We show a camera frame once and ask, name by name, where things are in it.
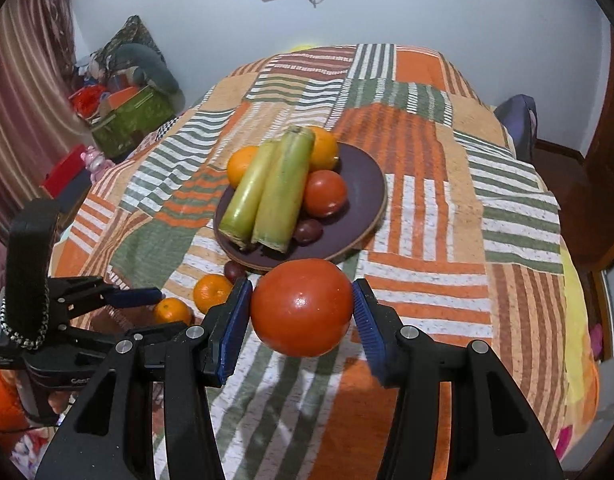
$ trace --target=patchwork bedspread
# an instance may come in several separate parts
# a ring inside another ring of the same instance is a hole
[[[567,341],[558,204],[437,52],[333,46],[240,67],[94,186],[56,254],[56,274],[158,286],[195,309],[196,281],[227,260],[212,217],[229,156],[291,124],[328,128],[385,173],[386,218],[344,272],[366,277],[378,300],[436,340],[489,342],[553,445],[566,439],[562,454],[592,420],[597,391],[584,330]],[[144,314],[107,309],[77,322],[122,330]],[[580,372],[574,400],[565,353]],[[396,392],[371,377],[352,326],[314,359],[277,354],[249,330],[234,376],[208,397],[228,479],[373,479]],[[446,471],[449,399],[443,388],[435,478]],[[159,478],[168,478],[162,410],[154,453]]]

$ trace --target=silver bolt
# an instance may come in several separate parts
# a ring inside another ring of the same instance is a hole
[[[133,343],[128,339],[123,339],[116,345],[116,352],[119,354],[126,354],[133,348]]]
[[[204,329],[200,325],[191,325],[185,333],[189,339],[198,339],[204,334]]]
[[[415,326],[405,325],[400,329],[400,334],[405,339],[415,339],[420,335],[420,332]]]
[[[474,352],[479,354],[486,354],[489,352],[489,345],[480,339],[476,339],[473,343],[471,343],[471,347]]]

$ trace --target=sugarcane piece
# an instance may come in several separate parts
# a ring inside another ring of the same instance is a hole
[[[253,242],[287,251],[302,205],[314,140],[313,132],[301,126],[289,127],[282,136],[258,207]]]
[[[264,183],[279,145],[280,142],[277,140],[266,140],[260,145],[218,226],[218,231],[241,249],[250,243]]]

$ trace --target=curtain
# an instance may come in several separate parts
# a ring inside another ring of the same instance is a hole
[[[7,0],[0,9],[0,237],[88,129],[68,102],[69,0]]]

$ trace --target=brown floor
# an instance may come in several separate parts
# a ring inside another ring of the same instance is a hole
[[[614,200],[570,156],[536,147],[533,163],[560,205],[562,237],[580,275],[593,326],[600,315],[588,271],[614,242]]]

